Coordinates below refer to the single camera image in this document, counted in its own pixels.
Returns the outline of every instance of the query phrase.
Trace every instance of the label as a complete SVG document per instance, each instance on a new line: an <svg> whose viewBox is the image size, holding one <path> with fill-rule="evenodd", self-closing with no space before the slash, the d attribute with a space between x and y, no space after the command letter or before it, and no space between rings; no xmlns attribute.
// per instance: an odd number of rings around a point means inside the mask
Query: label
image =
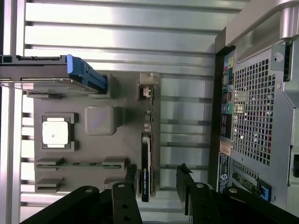
<svg viewBox="0 0 299 224"><path fill-rule="evenodd" d="M218 184L217 191L222 192L226 187L228 187L229 178L229 163L230 158L226 154L219 152L218 159Z"/></svg>
<svg viewBox="0 0 299 224"><path fill-rule="evenodd" d="M231 145L229 143L220 141L220 152L222 152L226 155L230 155L230 148L231 148Z"/></svg>

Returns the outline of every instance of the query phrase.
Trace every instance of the metal grille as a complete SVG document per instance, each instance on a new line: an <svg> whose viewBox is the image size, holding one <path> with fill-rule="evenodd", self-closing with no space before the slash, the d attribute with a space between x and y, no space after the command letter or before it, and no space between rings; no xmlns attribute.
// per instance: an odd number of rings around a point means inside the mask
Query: metal grille
<svg viewBox="0 0 299 224"><path fill-rule="evenodd" d="M268 166L274 90L268 59L235 73L233 149Z"/></svg>
<svg viewBox="0 0 299 224"><path fill-rule="evenodd" d="M248 174L249 176L253 177L254 179L258 178L258 173L256 173L253 170L247 168L246 166L242 165L241 163L233 160L233 165L235 167L239 168L240 170L242 170L243 172L245 172L246 174Z"/></svg>

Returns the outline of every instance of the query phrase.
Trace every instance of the sticker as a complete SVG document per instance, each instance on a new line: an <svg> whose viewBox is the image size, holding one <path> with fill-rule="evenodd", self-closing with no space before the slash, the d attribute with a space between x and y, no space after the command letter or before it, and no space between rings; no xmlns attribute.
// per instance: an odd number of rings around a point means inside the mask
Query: sticker
<svg viewBox="0 0 299 224"><path fill-rule="evenodd" d="M231 145L229 143L220 141L220 152L222 152L226 155L230 155L230 147L231 147Z"/></svg>
<svg viewBox="0 0 299 224"><path fill-rule="evenodd" d="M218 157L218 177L217 177L217 192L222 192L228 187L230 158L222 152L219 152Z"/></svg>
<svg viewBox="0 0 299 224"><path fill-rule="evenodd" d="M228 68L232 68L234 66L234 57L231 57L229 60L228 60Z"/></svg>

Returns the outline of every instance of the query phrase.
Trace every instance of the blue drive handle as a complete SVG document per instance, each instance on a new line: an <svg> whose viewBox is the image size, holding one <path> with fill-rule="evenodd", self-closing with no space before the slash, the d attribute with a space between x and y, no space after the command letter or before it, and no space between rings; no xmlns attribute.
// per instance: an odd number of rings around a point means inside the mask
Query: blue drive handle
<svg viewBox="0 0 299 224"><path fill-rule="evenodd" d="M79 57L72 55L66 56L67 73L69 75L76 75L82 77L84 85L88 82L107 90L107 79L96 72L88 63Z"/></svg>

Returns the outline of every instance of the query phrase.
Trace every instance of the screw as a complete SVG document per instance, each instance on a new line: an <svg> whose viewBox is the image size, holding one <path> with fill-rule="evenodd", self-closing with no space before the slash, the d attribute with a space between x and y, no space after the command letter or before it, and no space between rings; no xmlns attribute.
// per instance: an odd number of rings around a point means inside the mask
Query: screw
<svg viewBox="0 0 299 224"><path fill-rule="evenodd" d="M198 183L198 184L196 184L196 187L198 187L198 188L203 188L203 187L204 187L204 185L203 185L203 184L201 184L201 183Z"/></svg>
<svg viewBox="0 0 299 224"><path fill-rule="evenodd" d="M235 194L235 193L238 193L237 189L234 189L234 188L231 188L231 189L229 189L228 191L229 191L230 193L234 193L234 194Z"/></svg>

